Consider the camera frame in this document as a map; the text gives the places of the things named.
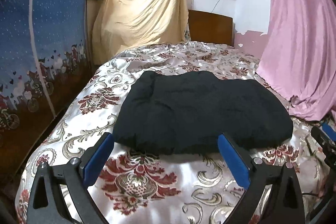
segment pink curtain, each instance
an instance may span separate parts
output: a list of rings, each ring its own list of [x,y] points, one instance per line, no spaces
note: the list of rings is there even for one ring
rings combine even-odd
[[[332,0],[271,0],[269,42],[258,74],[287,100],[291,115],[336,118],[336,7]]]

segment metal screw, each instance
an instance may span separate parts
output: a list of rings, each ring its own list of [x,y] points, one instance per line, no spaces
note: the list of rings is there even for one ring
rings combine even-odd
[[[254,158],[253,161],[254,161],[255,164],[262,164],[263,163],[263,160],[261,158]]]
[[[45,167],[47,167],[47,163],[45,161],[41,162],[39,168],[45,168]]]
[[[70,163],[73,164],[73,165],[77,164],[78,162],[79,162],[79,158],[70,159]]]
[[[290,169],[293,168],[293,165],[291,162],[286,162],[286,167]]]

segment wooden headboard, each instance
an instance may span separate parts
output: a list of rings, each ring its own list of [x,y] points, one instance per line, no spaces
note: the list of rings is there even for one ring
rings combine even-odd
[[[188,22],[192,41],[233,46],[231,17],[189,10]]]

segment curtain fold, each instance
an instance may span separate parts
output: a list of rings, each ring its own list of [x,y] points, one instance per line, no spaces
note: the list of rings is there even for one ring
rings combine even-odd
[[[257,73],[291,115],[336,118],[336,7],[332,0],[271,0],[269,42]]]
[[[93,62],[141,45],[184,41],[186,0],[104,0],[92,32]]]

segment floral bedsheet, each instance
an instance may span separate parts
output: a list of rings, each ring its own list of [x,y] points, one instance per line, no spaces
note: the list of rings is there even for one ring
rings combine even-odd
[[[122,102],[132,84],[146,70],[164,75],[208,70],[219,79],[256,79],[288,108],[256,74],[259,60],[228,45],[186,42],[178,45],[145,46],[127,50],[100,66],[90,82],[70,105],[52,134],[32,153],[16,196],[20,223],[26,223],[31,185],[38,165],[60,165],[80,157],[104,132],[113,131]],[[301,190],[315,193],[328,170],[323,154],[310,136],[310,126],[292,118],[293,137],[277,149],[252,151],[270,165],[293,163]],[[73,218],[80,218],[67,187],[63,195]],[[113,224],[219,223],[233,210],[244,189],[239,187],[220,154],[150,155],[115,144],[89,193]],[[266,187],[250,223],[257,223],[270,192]],[[304,196],[308,213],[315,197]]]

